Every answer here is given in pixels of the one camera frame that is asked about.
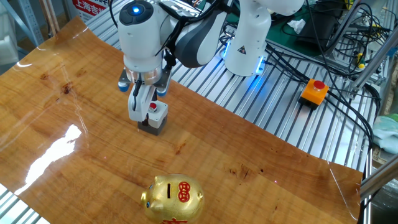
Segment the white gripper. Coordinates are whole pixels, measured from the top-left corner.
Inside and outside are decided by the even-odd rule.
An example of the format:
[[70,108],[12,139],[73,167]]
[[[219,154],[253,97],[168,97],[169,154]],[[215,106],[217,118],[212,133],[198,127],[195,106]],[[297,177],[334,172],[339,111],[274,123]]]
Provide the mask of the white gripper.
[[154,85],[139,85],[136,83],[133,86],[127,103],[131,120],[141,122],[143,126],[149,125],[149,105],[152,102],[155,90]]

